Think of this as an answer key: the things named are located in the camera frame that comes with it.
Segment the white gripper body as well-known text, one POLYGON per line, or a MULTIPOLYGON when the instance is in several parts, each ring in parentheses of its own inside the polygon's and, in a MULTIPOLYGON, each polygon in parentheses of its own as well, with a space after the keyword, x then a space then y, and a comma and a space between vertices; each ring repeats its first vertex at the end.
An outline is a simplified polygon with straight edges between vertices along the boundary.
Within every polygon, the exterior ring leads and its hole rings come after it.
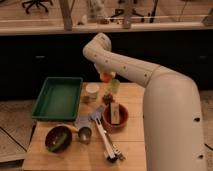
POLYGON ((112 74, 113 78, 115 77, 116 73, 112 72, 112 71, 108 71, 106 70, 103 66, 99 65, 99 64, 94 64, 95 69, 97 70, 97 72, 99 73, 99 75, 101 74, 112 74))

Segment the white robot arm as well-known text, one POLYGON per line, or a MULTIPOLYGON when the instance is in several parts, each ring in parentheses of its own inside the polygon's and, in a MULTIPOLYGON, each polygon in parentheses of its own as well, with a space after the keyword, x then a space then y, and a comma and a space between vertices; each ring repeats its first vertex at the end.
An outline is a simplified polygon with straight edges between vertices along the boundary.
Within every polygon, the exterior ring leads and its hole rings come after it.
POLYGON ((200 96, 196 83, 167 67, 111 51, 99 33, 83 55, 100 73, 115 72, 145 88, 143 124, 147 171, 207 171, 200 96))

